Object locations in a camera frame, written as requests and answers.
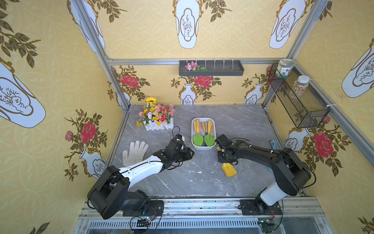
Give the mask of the green narrow trowel yellow handle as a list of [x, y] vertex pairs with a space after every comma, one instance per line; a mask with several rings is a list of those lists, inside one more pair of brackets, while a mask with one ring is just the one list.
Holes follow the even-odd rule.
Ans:
[[195, 146], [203, 146], [204, 144], [204, 137], [200, 134], [200, 120], [196, 119], [194, 122], [194, 128], [195, 128], [195, 136], [193, 137], [193, 144]]

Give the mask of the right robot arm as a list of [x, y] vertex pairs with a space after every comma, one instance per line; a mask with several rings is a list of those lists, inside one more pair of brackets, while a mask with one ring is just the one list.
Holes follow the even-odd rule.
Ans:
[[244, 215], [267, 215], [276, 210], [279, 201], [287, 196], [296, 196], [306, 188], [306, 183], [314, 178], [315, 173], [301, 162], [296, 153], [290, 148], [282, 150], [267, 149], [251, 145], [242, 138], [229, 139], [220, 135], [215, 142], [220, 147], [218, 160], [221, 163], [237, 163], [239, 159], [250, 160], [271, 169], [275, 182], [262, 190], [255, 200], [241, 201], [239, 209]]

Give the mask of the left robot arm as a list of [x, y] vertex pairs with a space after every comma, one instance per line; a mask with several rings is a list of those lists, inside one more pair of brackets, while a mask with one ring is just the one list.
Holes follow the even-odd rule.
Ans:
[[145, 192], [130, 192], [129, 189], [151, 175], [180, 167], [193, 156], [194, 151], [178, 134], [165, 149], [153, 153], [144, 161], [122, 168], [107, 167], [88, 192], [87, 204], [103, 219], [109, 219], [119, 211], [135, 215], [145, 215], [148, 211], [152, 215], [162, 214], [162, 201], [151, 201]]

